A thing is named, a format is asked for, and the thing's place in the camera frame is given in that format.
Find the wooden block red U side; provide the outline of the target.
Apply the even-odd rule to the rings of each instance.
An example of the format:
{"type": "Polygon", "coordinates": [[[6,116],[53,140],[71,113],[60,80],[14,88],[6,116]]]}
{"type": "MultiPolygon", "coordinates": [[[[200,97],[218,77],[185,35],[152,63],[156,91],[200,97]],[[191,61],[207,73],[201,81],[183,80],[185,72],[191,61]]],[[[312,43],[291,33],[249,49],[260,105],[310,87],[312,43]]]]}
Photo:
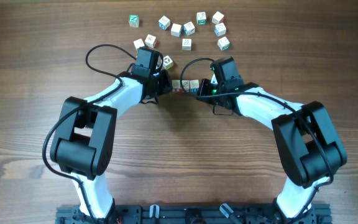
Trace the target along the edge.
{"type": "Polygon", "coordinates": [[[172,92],[181,92],[181,85],[179,80],[172,80],[172,92]]]}

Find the plain white wooden block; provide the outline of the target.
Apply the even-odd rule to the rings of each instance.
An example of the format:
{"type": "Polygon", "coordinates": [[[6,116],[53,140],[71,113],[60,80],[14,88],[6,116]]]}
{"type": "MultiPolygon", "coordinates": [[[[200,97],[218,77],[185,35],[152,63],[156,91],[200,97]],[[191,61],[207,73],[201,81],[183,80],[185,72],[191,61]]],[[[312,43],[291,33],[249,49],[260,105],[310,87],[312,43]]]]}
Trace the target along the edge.
{"type": "Polygon", "coordinates": [[[182,30],[182,26],[180,24],[172,24],[171,27],[171,35],[174,37],[179,37],[181,36],[181,30],[182,30]]]}

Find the wooden block shell top red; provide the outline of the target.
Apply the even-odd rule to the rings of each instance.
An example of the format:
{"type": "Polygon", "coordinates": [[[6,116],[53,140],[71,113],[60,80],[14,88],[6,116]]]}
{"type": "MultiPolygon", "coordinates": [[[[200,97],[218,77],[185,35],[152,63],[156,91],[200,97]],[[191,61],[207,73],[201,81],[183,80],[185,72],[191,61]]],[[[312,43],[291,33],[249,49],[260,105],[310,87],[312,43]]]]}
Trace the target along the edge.
{"type": "Polygon", "coordinates": [[[150,48],[154,49],[155,46],[157,45],[156,36],[148,34],[147,37],[145,38],[145,45],[147,47],[150,47],[150,48]]]}

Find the wooden block green side right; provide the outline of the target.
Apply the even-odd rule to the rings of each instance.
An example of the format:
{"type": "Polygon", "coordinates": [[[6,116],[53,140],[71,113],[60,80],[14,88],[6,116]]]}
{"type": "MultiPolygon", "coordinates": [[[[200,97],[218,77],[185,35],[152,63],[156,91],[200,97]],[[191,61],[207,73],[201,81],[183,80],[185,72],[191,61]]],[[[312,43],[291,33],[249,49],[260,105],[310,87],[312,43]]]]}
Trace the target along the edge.
{"type": "Polygon", "coordinates": [[[218,47],[221,51],[225,51],[230,47],[231,43],[227,37],[222,37],[218,40],[218,47]]]}

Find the wooden block green Z side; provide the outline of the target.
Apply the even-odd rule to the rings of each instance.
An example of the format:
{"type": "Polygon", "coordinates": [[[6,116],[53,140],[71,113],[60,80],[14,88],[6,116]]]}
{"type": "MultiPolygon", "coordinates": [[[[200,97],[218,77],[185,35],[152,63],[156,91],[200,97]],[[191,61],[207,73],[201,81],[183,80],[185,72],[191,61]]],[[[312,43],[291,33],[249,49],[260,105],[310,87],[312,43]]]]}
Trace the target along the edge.
{"type": "Polygon", "coordinates": [[[206,13],[205,12],[197,12],[196,13],[196,21],[198,25],[205,25],[206,24],[206,13]]]}

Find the wooden block blue X side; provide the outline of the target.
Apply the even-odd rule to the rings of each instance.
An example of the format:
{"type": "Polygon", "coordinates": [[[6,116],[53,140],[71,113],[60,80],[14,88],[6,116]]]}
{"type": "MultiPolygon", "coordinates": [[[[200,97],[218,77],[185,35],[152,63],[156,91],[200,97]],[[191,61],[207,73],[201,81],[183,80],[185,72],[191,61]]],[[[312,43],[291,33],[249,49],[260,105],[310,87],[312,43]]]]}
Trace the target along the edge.
{"type": "Polygon", "coordinates": [[[195,33],[195,26],[191,21],[184,24],[183,28],[186,35],[191,35],[195,33]]]}

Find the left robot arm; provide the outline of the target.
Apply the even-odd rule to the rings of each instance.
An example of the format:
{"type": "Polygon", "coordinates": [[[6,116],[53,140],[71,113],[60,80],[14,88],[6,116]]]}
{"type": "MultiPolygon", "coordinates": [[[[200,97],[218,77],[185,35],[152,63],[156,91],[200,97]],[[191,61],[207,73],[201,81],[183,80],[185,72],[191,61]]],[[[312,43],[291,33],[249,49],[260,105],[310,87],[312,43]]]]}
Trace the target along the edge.
{"type": "Polygon", "coordinates": [[[112,156],[116,120],[132,106],[158,104],[158,97],[172,90],[160,52],[140,47],[134,60],[98,94],[67,98],[42,147],[46,167],[75,184],[78,216],[89,223],[118,219],[104,174],[112,156]]]}

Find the wooden block M top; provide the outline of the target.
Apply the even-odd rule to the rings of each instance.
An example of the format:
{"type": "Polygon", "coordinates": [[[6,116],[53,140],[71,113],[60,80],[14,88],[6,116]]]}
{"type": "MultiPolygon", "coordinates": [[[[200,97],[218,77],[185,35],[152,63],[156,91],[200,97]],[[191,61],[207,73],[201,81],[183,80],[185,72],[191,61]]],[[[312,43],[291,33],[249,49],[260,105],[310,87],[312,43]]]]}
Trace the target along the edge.
{"type": "Polygon", "coordinates": [[[182,50],[190,51],[191,50],[191,39],[182,39],[182,50]]]}

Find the wooden block yellow side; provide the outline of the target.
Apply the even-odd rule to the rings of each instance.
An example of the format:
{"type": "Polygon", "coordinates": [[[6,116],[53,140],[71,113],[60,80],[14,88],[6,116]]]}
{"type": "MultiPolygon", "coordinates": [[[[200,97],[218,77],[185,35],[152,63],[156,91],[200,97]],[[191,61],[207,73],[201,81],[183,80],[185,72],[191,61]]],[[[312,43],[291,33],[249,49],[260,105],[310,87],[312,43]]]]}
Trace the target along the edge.
{"type": "Polygon", "coordinates": [[[169,68],[172,68],[174,66],[173,60],[168,56],[164,56],[163,58],[163,67],[164,69],[168,70],[169,68]]]}

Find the wooden block red pattern top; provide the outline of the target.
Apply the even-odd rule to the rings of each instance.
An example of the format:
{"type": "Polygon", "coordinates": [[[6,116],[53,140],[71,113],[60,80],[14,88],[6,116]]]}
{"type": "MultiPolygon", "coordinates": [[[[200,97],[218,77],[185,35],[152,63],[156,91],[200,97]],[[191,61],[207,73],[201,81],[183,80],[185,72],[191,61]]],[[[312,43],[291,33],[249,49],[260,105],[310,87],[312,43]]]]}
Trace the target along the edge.
{"type": "Polygon", "coordinates": [[[181,81],[181,92],[189,92],[190,91],[190,81],[189,80],[182,80],[181,81]]]}

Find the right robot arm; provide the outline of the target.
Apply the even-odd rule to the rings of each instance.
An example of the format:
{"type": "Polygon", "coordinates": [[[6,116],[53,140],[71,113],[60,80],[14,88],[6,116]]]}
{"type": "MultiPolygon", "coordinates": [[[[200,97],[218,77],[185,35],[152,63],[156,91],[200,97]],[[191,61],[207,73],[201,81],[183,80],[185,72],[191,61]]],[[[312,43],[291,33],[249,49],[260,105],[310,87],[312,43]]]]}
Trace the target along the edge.
{"type": "Polygon", "coordinates": [[[318,190],[332,184],[347,155],[322,103],[292,103],[245,83],[232,57],[212,60],[212,79],[204,79],[197,99],[252,118],[273,131],[287,175],[275,199],[281,216],[295,221],[311,208],[318,190]]]}

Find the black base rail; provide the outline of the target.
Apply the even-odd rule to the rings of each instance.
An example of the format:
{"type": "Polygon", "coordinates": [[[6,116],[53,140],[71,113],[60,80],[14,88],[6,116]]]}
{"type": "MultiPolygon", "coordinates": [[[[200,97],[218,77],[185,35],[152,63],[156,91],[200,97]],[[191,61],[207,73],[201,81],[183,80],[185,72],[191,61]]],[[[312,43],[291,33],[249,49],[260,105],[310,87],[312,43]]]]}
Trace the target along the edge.
{"type": "MultiPolygon", "coordinates": [[[[112,217],[98,223],[287,223],[272,204],[219,206],[158,206],[116,205],[112,217]]],[[[79,206],[59,207],[55,223],[93,223],[79,206]]],[[[314,204],[304,216],[293,223],[331,224],[329,204],[314,204]]]]}

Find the wooden block blue P side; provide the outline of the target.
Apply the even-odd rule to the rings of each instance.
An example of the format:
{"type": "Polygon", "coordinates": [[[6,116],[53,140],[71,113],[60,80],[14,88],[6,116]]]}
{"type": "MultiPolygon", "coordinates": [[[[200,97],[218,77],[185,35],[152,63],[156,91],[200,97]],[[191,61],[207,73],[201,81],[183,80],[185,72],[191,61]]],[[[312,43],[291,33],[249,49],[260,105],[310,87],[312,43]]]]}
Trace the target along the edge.
{"type": "Polygon", "coordinates": [[[214,32],[217,37],[220,37],[226,33],[227,29],[224,23],[216,24],[214,27],[214,32]]]}

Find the wooden block green Z top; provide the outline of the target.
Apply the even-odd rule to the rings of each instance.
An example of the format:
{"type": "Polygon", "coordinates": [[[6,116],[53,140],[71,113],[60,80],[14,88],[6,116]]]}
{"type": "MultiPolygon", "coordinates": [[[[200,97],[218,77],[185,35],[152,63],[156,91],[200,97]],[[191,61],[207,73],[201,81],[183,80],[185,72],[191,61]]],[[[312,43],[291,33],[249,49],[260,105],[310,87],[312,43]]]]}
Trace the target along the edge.
{"type": "Polygon", "coordinates": [[[139,16],[136,14],[130,14],[129,15],[129,25],[131,27],[139,27],[140,19],[139,16]]]}

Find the wooden block blue H side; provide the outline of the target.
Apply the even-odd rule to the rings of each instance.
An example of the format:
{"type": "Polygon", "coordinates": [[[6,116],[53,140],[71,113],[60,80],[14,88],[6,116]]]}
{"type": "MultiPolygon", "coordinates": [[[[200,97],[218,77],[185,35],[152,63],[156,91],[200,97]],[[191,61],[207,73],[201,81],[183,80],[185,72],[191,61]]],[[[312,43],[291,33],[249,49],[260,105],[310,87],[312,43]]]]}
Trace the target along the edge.
{"type": "Polygon", "coordinates": [[[190,92],[196,94],[199,90],[199,80],[190,80],[190,92]]]}

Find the wooden block green side left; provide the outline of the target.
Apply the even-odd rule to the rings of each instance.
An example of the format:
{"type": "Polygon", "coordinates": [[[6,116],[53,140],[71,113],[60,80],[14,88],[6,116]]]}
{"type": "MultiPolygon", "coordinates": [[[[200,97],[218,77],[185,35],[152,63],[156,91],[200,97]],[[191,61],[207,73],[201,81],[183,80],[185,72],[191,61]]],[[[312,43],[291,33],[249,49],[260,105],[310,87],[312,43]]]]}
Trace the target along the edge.
{"type": "Polygon", "coordinates": [[[135,47],[136,51],[138,51],[139,48],[141,48],[141,47],[145,47],[144,41],[142,39],[135,40],[134,47],[135,47]]]}

